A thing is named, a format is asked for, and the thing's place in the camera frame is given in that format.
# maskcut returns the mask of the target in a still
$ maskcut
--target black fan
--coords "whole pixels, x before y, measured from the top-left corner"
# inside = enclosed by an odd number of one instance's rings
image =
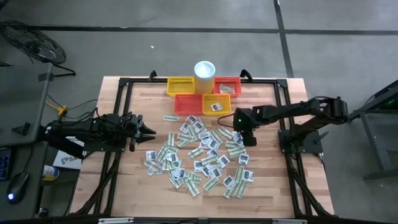
[[[61,46],[42,32],[30,29],[27,24],[18,21],[0,22],[0,35],[29,57],[72,72],[57,76],[76,75],[75,71],[60,66],[67,59],[67,54]]]

